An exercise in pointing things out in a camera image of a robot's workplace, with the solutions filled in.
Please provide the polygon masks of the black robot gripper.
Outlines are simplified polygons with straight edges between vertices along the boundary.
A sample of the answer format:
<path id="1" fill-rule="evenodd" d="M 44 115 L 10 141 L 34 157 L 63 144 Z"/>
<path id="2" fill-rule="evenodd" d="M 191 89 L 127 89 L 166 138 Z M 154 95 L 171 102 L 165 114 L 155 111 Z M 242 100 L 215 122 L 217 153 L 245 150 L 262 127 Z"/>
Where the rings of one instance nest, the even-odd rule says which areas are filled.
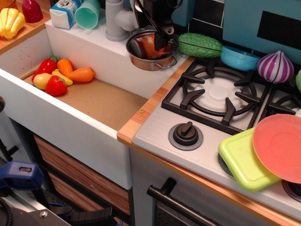
<path id="1" fill-rule="evenodd" d="M 174 42 L 173 12 L 182 5 L 182 0 L 135 0 L 134 13 L 139 28 L 152 25 L 154 48 L 159 51 Z"/>

